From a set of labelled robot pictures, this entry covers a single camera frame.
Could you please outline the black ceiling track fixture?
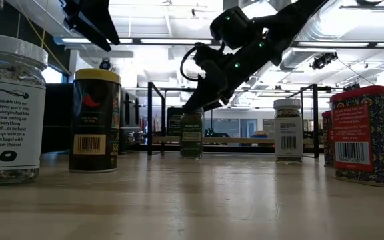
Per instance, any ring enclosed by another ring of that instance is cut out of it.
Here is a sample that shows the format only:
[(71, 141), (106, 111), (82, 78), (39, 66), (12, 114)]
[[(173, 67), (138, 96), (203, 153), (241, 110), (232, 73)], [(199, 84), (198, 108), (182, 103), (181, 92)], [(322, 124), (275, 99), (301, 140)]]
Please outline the black ceiling track fixture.
[(352, 0), (355, 3), (341, 4), (339, 9), (346, 11), (358, 11), (359, 13), (384, 13), (384, 0)]

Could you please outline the black ceiling spotlight cluster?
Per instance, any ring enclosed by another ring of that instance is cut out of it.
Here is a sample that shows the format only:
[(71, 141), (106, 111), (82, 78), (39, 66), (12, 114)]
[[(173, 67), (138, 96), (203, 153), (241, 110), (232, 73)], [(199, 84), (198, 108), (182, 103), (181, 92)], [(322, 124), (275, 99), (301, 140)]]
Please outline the black ceiling spotlight cluster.
[(326, 65), (330, 64), (332, 61), (338, 59), (338, 55), (336, 52), (323, 53), (320, 56), (316, 56), (313, 59), (313, 62), (309, 65), (313, 70), (322, 69)]

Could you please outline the red-lid smoked paprika tin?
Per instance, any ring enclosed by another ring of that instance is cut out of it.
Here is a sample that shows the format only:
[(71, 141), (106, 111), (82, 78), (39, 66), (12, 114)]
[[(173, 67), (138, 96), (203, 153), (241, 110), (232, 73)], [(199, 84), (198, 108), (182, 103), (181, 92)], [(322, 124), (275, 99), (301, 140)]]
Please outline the red-lid smoked paprika tin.
[(334, 167), (334, 143), (333, 143), (333, 124), (332, 112), (326, 111), (322, 114), (323, 118), (323, 145), (326, 167)]
[(335, 177), (384, 187), (384, 86), (330, 98)]

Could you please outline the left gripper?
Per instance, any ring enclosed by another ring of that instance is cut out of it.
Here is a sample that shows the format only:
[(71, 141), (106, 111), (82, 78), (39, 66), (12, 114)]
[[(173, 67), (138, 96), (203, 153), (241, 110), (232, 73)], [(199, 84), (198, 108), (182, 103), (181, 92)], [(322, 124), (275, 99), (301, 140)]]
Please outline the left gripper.
[(109, 14), (109, 0), (59, 0), (64, 24), (106, 52), (120, 40)]

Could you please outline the white-lid seasoning jar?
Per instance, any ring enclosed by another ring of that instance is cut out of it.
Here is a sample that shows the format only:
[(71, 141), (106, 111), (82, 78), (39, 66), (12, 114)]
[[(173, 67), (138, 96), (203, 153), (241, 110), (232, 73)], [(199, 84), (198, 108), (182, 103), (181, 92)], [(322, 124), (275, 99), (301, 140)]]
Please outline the white-lid seasoning jar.
[(278, 99), (273, 103), (275, 162), (302, 164), (303, 120), (300, 99)]
[(0, 35), (0, 185), (39, 176), (47, 52)]

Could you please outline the chili print yellow-lid spice jar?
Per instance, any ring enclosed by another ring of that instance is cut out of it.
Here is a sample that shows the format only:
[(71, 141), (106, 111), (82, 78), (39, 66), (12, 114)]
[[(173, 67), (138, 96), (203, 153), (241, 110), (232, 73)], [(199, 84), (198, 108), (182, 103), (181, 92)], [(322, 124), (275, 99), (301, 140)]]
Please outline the chili print yellow-lid spice jar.
[(70, 172), (116, 170), (120, 117), (120, 76), (104, 69), (78, 70), (73, 81)]

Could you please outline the silver air duct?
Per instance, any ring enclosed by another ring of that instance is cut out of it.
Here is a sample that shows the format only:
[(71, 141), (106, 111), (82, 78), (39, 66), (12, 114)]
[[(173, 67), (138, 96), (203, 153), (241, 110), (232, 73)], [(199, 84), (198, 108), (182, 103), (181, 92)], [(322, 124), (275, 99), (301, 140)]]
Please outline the silver air duct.
[[(318, 52), (335, 49), (383, 49), (376, 44), (384, 42), (384, 13), (364, 14), (339, 9), (352, 0), (326, 0), (309, 18), (296, 36), (280, 64), (283, 71), (292, 71)], [(367, 47), (301, 47), (298, 42), (362, 42)]]

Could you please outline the wooden shelf with black frame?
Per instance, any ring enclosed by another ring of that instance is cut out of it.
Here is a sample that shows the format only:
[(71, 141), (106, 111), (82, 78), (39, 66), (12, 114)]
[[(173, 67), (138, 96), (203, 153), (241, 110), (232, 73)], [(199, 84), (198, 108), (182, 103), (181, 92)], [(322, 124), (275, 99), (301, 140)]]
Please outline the wooden shelf with black frame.
[[(180, 138), (177, 136), (168, 136), (166, 131), (166, 92), (168, 91), (181, 91), (181, 92), (194, 92), (194, 88), (157, 88), (152, 82), (147, 84), (145, 89), (147, 92), (147, 154), (152, 156), (152, 146), (154, 144), (165, 146), (167, 142), (178, 142)], [(153, 113), (153, 100), (152, 94), (156, 93), (161, 98), (161, 134), (159, 136), (154, 136), (153, 122), (151, 120)], [(274, 144), (274, 139), (262, 139), (262, 138), (232, 138), (232, 137), (203, 137), (204, 142), (208, 143), (240, 143), (242, 146), (252, 146), (252, 147), (268, 147), (268, 144)], [(313, 138), (303, 140), (303, 152), (306, 154), (314, 154), (315, 158), (320, 157), (323, 153), (323, 149), (320, 148), (319, 142), (319, 129), (318, 126), (313, 128)]]

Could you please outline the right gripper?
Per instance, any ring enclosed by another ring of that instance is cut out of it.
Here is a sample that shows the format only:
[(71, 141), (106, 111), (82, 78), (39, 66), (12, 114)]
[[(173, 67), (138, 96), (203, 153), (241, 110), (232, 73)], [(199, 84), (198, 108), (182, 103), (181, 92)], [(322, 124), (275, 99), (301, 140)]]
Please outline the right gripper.
[(203, 43), (196, 43), (194, 61), (205, 72), (182, 107), (184, 113), (207, 112), (226, 106), (234, 91), (262, 67), (262, 44), (250, 43), (236, 53), (224, 54)]

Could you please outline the green-lid spice jar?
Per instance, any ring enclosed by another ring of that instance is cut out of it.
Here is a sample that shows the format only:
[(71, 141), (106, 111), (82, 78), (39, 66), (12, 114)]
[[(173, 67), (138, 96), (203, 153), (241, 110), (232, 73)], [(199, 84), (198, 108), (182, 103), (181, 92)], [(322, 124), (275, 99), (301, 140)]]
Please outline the green-lid spice jar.
[(203, 121), (201, 112), (186, 113), (181, 118), (181, 156), (200, 159), (203, 152)]

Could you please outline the black square spice tin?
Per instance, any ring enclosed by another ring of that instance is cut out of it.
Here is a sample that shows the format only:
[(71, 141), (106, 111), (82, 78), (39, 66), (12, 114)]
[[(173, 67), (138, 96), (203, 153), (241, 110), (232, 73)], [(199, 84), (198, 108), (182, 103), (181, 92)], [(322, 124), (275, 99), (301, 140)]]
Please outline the black square spice tin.
[(167, 135), (181, 135), (181, 118), (183, 116), (182, 108), (170, 107), (167, 109)]

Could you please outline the black four-slot toaster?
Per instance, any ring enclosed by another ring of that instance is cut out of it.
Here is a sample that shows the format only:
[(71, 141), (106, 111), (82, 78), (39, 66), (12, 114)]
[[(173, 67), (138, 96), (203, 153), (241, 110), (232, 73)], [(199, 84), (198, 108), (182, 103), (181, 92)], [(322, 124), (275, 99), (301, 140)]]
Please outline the black four-slot toaster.
[[(41, 152), (68, 151), (70, 149), (73, 84), (47, 85)], [(140, 128), (139, 98), (121, 90), (121, 116), (119, 152), (140, 151), (144, 140)]]

